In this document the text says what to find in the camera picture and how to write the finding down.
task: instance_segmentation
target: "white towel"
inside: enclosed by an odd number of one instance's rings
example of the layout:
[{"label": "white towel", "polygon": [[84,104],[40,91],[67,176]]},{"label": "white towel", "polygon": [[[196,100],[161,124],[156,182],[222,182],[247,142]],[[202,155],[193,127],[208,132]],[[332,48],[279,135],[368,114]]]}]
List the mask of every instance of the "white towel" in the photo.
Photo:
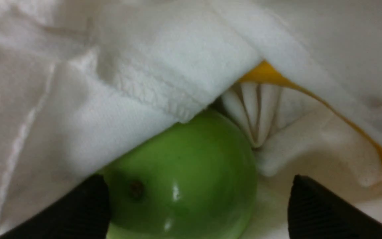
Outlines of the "white towel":
[{"label": "white towel", "polygon": [[0,234],[264,59],[382,145],[382,1],[0,0]]}]

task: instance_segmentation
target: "white fabric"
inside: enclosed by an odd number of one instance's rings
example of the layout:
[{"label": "white fabric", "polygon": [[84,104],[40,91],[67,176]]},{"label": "white fabric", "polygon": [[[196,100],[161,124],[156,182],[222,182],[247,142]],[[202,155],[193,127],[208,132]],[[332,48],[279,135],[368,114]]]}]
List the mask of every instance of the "white fabric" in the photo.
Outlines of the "white fabric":
[{"label": "white fabric", "polygon": [[[258,94],[244,100],[250,88]],[[263,97],[278,92],[278,97]],[[244,132],[252,130],[247,135],[259,147],[256,210],[243,239],[288,238],[287,206],[296,174],[316,179],[382,222],[382,166],[376,149],[326,106],[298,91],[254,83],[225,92],[222,105]],[[256,125],[250,106],[266,115]],[[253,138],[257,131],[270,131],[260,145]]]},{"label": "white fabric", "polygon": [[263,59],[382,145],[382,1],[0,0],[0,233]]}]

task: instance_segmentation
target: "white surface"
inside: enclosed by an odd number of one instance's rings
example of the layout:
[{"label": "white surface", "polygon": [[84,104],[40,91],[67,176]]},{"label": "white surface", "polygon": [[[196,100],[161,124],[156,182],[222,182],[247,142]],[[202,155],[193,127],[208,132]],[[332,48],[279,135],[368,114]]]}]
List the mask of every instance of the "white surface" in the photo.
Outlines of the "white surface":
[{"label": "white surface", "polygon": [[0,233],[262,59],[382,145],[382,1],[0,0]]}]

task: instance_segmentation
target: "apple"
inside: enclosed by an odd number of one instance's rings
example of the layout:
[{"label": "apple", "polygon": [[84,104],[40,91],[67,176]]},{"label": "apple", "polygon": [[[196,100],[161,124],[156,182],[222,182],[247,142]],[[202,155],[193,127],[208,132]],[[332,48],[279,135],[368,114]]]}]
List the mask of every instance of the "apple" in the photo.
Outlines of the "apple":
[{"label": "apple", "polygon": [[108,239],[237,239],[256,199],[251,146],[231,121],[206,110],[103,169]]}]

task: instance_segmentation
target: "yellow cloth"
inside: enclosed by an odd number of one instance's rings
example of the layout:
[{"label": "yellow cloth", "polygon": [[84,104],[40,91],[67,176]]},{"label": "yellow cloth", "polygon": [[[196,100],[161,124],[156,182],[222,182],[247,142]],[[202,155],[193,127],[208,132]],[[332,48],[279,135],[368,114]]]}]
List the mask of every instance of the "yellow cloth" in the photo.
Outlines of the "yellow cloth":
[{"label": "yellow cloth", "polygon": [[362,129],[360,129],[356,124],[354,124],[349,119],[342,116],[339,112],[337,112],[335,109],[333,109],[330,105],[328,105],[325,101],[323,101],[320,97],[317,95],[314,95],[312,92],[308,91],[305,88],[302,88],[301,86],[296,85],[295,83],[291,82],[287,78],[283,77],[280,73],[278,73],[269,63],[266,61],[262,62],[260,65],[258,65],[256,68],[254,68],[252,71],[245,74],[241,79],[240,82],[257,82],[257,83],[268,83],[278,86],[284,86],[288,88],[293,88],[298,91],[301,91],[317,100],[325,104],[328,108],[330,108],[333,112],[335,112],[340,118],[342,118],[344,121],[346,121],[350,126],[352,126],[355,130],[360,132],[362,135],[364,135],[377,149],[378,154],[381,158],[382,162],[382,146],[379,145],[377,142],[375,142],[373,139],[370,138]]}]

